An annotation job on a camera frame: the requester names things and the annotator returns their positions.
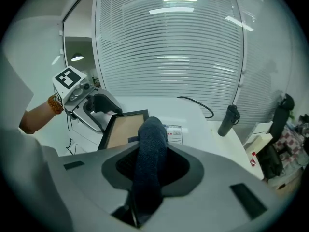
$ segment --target orange bracelet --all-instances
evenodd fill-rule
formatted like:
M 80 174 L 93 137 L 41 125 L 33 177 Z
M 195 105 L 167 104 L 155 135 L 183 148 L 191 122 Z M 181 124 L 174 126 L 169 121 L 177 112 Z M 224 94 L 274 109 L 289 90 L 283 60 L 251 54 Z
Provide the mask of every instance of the orange bracelet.
M 63 111 L 62 106 L 56 101 L 55 95 L 52 95 L 47 100 L 48 105 L 51 107 L 51 109 L 54 111 L 55 114 L 61 114 Z

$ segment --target paper label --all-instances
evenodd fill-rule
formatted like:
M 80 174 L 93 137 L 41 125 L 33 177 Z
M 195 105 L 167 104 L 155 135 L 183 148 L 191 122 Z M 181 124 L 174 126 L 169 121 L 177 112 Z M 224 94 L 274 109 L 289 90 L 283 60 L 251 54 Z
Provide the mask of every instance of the paper label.
M 183 132 L 181 126 L 163 125 L 168 134 L 168 141 L 172 143 L 183 144 Z

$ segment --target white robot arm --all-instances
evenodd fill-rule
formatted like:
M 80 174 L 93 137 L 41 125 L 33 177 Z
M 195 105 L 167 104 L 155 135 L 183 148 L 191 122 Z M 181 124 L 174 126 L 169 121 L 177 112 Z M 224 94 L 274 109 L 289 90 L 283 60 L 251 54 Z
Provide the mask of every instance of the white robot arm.
M 96 88 L 86 75 L 72 66 L 53 77 L 55 96 L 72 119 L 79 119 L 95 131 L 104 132 L 92 112 L 122 114 L 118 101 L 108 91 Z

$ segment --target window blinds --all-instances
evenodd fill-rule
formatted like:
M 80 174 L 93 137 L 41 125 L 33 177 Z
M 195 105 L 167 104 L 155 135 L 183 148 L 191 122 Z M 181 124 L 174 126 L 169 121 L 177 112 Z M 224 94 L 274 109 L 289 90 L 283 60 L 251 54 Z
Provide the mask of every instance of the window blinds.
M 187 96 L 223 119 L 242 65 L 239 21 L 232 0 L 97 0 L 106 89 L 115 96 Z

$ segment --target black bottle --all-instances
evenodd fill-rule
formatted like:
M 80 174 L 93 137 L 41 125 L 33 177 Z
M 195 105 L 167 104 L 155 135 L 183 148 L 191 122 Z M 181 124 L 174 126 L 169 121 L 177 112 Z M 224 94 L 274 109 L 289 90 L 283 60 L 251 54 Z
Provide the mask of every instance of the black bottle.
M 235 105 L 229 105 L 226 110 L 225 117 L 218 129 L 218 134 L 222 137 L 227 135 L 230 129 L 238 123 L 240 114 Z

